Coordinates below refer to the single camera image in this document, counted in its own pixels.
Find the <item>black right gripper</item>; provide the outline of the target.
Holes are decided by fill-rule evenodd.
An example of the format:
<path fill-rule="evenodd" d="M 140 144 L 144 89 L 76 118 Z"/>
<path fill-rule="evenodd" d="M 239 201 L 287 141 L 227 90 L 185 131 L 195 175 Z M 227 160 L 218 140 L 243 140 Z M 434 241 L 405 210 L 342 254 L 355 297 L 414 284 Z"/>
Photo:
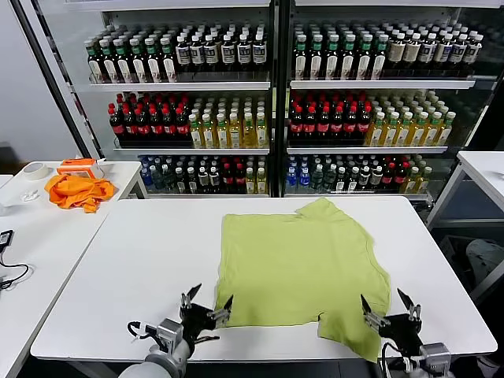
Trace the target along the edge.
<path fill-rule="evenodd" d="M 394 341 L 401 354 L 419 354 L 422 345 L 419 337 L 422 322 L 421 305 L 415 304 L 408 294 L 397 289 L 408 313 L 381 317 L 375 313 L 367 300 L 361 295 L 361 306 L 365 323 L 370 328 L 379 328 L 379 335 Z"/>

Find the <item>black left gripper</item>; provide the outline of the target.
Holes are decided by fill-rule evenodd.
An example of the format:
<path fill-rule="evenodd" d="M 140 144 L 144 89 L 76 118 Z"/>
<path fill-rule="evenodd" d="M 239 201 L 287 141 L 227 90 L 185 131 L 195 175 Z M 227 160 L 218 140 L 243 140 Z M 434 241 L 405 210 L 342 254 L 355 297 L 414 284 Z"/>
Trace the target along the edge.
<path fill-rule="evenodd" d="M 201 284 L 192 287 L 187 293 L 182 293 L 180 304 L 180 319 L 183 326 L 183 339 L 189 347 L 206 341 L 219 339 L 219 336 L 200 336 L 202 331 L 212 331 L 216 326 L 225 326 L 232 313 L 233 296 L 224 304 L 221 309 L 212 311 L 204 306 L 194 304 L 192 300 L 197 295 Z"/>

